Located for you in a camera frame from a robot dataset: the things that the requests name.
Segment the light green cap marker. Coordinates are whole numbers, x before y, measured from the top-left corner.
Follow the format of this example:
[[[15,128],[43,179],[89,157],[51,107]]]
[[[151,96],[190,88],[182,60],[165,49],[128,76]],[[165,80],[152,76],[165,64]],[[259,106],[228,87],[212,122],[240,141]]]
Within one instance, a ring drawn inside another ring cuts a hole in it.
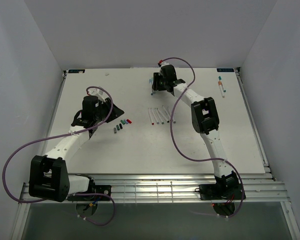
[[[149,79],[149,84],[150,84],[150,95],[153,96],[153,94],[154,94],[153,78]]]

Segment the black cap marker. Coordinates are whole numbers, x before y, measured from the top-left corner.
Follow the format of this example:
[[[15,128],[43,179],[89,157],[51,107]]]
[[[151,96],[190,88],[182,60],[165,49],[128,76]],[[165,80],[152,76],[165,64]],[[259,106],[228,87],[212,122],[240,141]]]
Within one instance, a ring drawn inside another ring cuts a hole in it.
[[[170,115],[169,115],[167,109],[164,106],[162,106],[162,109],[164,111],[164,114],[163,114],[164,119],[166,120],[167,123],[169,123],[170,122]]]

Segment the lavender cap marker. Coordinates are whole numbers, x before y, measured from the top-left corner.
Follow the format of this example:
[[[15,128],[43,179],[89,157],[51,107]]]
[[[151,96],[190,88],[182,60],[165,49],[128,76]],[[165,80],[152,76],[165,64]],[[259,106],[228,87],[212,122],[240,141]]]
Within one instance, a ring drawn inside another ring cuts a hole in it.
[[[155,110],[154,110],[153,108],[151,108],[151,113],[152,113],[152,115],[153,115],[153,118],[154,118],[155,123],[156,123],[156,124],[159,124],[160,121],[158,120],[157,115],[156,115],[156,113],[155,113]]]

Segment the red cap marker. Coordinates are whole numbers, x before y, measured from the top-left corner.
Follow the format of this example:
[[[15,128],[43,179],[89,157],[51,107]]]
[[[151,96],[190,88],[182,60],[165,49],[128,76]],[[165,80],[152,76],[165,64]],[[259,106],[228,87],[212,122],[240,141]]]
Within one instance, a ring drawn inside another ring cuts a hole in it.
[[[153,118],[153,115],[152,115],[152,111],[151,111],[150,108],[148,108],[148,115],[149,115],[149,118],[150,118],[151,125],[154,125],[155,121],[154,121],[154,118]]]

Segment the light blue cap marker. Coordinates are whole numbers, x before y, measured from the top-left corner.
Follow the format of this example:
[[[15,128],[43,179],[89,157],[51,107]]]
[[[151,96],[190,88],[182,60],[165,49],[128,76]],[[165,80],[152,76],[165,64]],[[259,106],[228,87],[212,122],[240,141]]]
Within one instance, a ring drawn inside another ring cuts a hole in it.
[[[154,94],[154,90],[153,90],[153,79],[150,78],[150,79],[148,80],[148,82],[149,82],[149,86],[150,86],[150,95],[153,96],[153,94]]]

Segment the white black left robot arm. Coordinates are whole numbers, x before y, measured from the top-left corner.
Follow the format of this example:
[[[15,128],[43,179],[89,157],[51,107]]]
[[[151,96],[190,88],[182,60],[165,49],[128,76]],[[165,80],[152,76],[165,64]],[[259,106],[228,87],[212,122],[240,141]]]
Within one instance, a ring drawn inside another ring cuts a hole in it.
[[[69,195],[80,194],[85,200],[96,195],[90,176],[69,175],[67,164],[76,152],[94,135],[100,123],[109,123],[125,112],[112,104],[109,97],[96,95],[83,98],[82,108],[74,115],[69,136],[44,155],[31,160],[29,195],[44,200],[63,202]]]

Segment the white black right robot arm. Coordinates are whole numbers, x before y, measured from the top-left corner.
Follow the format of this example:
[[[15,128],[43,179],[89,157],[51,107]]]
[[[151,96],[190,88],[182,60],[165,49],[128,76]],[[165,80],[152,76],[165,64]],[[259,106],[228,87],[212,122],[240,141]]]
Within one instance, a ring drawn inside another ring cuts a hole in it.
[[[191,123],[203,139],[212,161],[214,184],[200,184],[196,189],[201,200],[240,200],[245,198],[241,177],[228,162],[219,134],[219,115],[212,97],[203,97],[190,89],[183,79],[178,79],[175,67],[160,62],[159,72],[153,74],[152,89],[166,91],[183,101],[191,110]]]

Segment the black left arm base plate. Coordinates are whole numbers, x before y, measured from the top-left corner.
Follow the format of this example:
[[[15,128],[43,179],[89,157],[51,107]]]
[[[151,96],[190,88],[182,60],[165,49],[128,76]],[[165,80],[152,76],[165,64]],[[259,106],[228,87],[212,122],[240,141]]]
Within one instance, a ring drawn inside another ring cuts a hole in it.
[[[111,196],[112,186],[111,185],[90,185],[88,190],[83,192],[84,194],[104,194]],[[67,197],[68,201],[71,202],[95,202],[95,201],[109,201],[109,199],[105,196],[101,195],[85,195],[85,196],[78,196],[78,195],[70,195]]]

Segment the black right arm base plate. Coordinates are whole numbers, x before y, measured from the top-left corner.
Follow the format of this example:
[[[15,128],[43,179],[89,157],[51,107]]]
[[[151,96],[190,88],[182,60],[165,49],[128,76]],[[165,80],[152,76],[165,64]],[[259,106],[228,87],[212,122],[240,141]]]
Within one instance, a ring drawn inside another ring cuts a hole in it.
[[[241,200],[242,186],[225,187],[215,184],[200,184],[195,190],[201,200]]]

